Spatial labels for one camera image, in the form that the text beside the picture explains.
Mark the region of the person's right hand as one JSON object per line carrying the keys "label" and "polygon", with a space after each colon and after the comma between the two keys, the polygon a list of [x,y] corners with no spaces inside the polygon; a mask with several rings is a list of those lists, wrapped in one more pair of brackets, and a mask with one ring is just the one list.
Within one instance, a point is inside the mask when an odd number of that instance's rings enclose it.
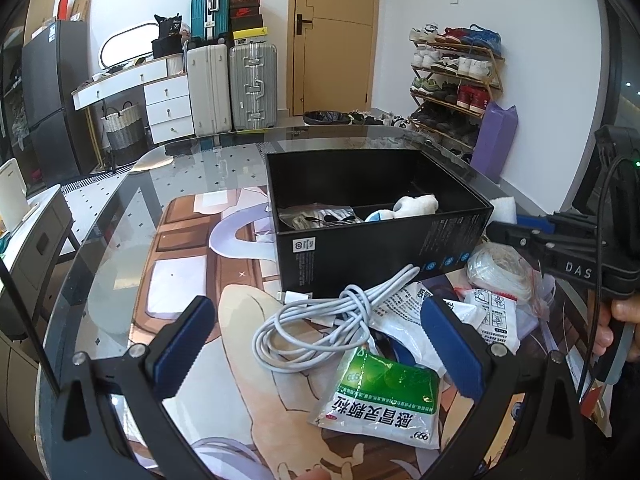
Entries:
{"label": "person's right hand", "polygon": [[639,362],[639,295],[627,299],[602,301],[596,307],[596,297],[589,296],[596,358],[593,376],[598,382],[615,384],[626,363]]}

